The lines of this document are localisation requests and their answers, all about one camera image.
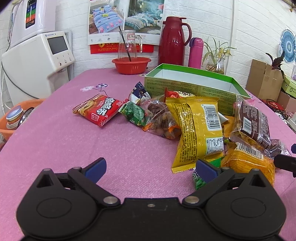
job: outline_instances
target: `white appliance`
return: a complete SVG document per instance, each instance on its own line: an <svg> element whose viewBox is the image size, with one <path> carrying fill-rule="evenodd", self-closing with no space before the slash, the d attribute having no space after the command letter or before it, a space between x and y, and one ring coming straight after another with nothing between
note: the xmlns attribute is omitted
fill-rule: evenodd
<svg viewBox="0 0 296 241"><path fill-rule="evenodd" d="M9 49L2 63L13 105L32 99L16 86L40 99L50 96L69 81L67 66L73 62L64 31L42 33Z"/></svg>
<svg viewBox="0 0 296 241"><path fill-rule="evenodd" d="M18 7L16 4L10 47L40 33L55 31L56 6L57 0L23 0Z"/></svg>

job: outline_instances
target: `pink tablecloth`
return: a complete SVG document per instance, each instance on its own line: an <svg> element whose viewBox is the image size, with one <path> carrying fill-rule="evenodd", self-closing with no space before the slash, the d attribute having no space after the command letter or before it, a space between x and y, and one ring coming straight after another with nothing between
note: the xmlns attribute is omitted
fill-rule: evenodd
<svg viewBox="0 0 296 241"><path fill-rule="evenodd" d="M16 208L39 172L50 167L66 172L85 167L98 157L107 161L107 172L98 184L123 201L125 197L183 197L194 191L192 172L172 174L170 168L178 141L164 139L129 123L118 114L103 128L72 114L77 104L97 94L81 91L105 83L108 96L124 100L138 75L119 75L115 69L88 70L54 92L10 138L0 152L0 237L18 240L22 232ZM296 135L258 99L254 105L268 116L272 138L290 148ZM281 235L296 240L296 183L291 173L276 173L275 189L287 208Z"/></svg>

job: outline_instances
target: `metal screw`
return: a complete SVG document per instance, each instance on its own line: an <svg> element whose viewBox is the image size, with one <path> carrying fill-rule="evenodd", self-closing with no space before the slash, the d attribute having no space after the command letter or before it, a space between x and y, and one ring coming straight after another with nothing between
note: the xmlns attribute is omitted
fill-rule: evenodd
<svg viewBox="0 0 296 241"><path fill-rule="evenodd" d="M104 203L115 204L118 202L118 198L114 196L108 196L103 199Z"/></svg>
<svg viewBox="0 0 296 241"><path fill-rule="evenodd" d="M198 203L200 199L196 196L188 196L185 198L185 202L190 203L190 204L195 204Z"/></svg>

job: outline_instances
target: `barcode number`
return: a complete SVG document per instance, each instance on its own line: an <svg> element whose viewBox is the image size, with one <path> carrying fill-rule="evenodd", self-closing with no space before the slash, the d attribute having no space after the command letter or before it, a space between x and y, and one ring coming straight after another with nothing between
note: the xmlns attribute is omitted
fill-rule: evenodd
<svg viewBox="0 0 296 241"><path fill-rule="evenodd" d="M221 123L216 111L216 107L213 104L202 104L202 108L205 111L205 119L207 122L207 129L209 131L222 130Z"/></svg>
<svg viewBox="0 0 296 241"><path fill-rule="evenodd" d="M248 134L252 133L252 122L249 119L247 119L246 117L244 117L242 130L247 132Z"/></svg>
<svg viewBox="0 0 296 241"><path fill-rule="evenodd" d="M253 149L251 147L248 147L248 146L246 146L246 145L244 145L242 143L239 143L238 149L240 149L240 150L242 150L242 151L244 151L244 152L246 152L246 153L248 153L248 154L250 154L250 155L252 155L252 156L254 156L256 158L258 158L258 159L262 159L262 153L261 152L255 150L255 149Z"/></svg>

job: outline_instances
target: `black straw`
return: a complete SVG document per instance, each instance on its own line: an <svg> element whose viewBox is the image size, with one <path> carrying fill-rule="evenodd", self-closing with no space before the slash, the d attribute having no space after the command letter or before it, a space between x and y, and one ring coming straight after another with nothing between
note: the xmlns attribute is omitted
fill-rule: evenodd
<svg viewBox="0 0 296 241"><path fill-rule="evenodd" d="M122 40L123 40L124 46L126 47L126 52L128 53L128 58L129 58L129 60L130 60L130 62L131 62L131 56L130 56L130 54L129 54L129 52L128 52L128 47L126 46L126 41L124 40L124 37L123 37L123 34L122 34L122 33L121 33L121 37L122 37Z"/></svg>

